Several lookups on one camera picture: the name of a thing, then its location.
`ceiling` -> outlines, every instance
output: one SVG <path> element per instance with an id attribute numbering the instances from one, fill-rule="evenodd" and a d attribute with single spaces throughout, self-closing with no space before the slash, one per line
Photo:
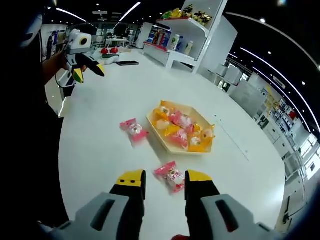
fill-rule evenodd
<path id="1" fill-rule="evenodd" d="M 165 13 L 175 8 L 181 8 L 184 0 L 140 0 L 141 4 L 122 21 L 123 23 L 142 24 L 143 22 L 156 23 Z M 232 48 L 233 58 L 251 71 L 257 68 L 265 75 L 276 76 L 286 85 L 284 92 L 291 98 L 296 107 L 303 113 L 311 131 L 320 139 L 314 118 L 298 93 L 267 64 L 240 50 L 247 49 L 281 72 L 305 98 L 320 123 L 320 70 L 295 44 L 281 34 L 263 24 L 226 14 L 227 12 L 248 16 L 254 19 L 264 18 L 266 23 L 284 32 L 299 45 L 320 65 L 320 34 L 319 21 L 316 21 L 316 0 L 287 0 L 284 6 L 278 6 L 277 0 L 229 0 L 224 16 L 238 31 L 238 36 Z M 71 12 L 88 22 L 98 22 L 103 17 L 107 21 L 117 22 L 137 0 L 121 2 L 108 0 L 92 0 L 85 5 L 75 4 L 74 0 L 59 0 L 57 7 Z M 94 15 L 92 11 L 108 11 L 107 15 Z M 45 11 L 44 23 L 81 24 L 83 21 L 58 12 L 52 7 Z"/>

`table surface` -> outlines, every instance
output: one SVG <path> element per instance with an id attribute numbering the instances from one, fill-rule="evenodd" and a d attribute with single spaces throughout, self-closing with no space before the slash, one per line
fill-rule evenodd
<path id="1" fill-rule="evenodd" d="M 89 69 L 77 84 L 62 126 L 59 174 L 63 201 L 71 220 L 101 192 L 109 192 L 126 171 L 146 170 L 145 215 L 140 239 L 188 235 L 184 192 L 170 195 L 153 170 L 176 161 L 177 168 L 210 175 L 221 194 L 247 207 L 254 221 L 274 228 L 285 190 L 285 168 L 278 152 L 256 122 L 226 93 L 178 63 L 165 71 L 140 52 L 122 53 L 120 61 L 140 65 L 104 66 L 105 77 Z M 119 123 L 146 115 L 167 100 L 192 106 L 216 124 L 212 153 L 169 155 L 151 133 L 132 147 Z"/>

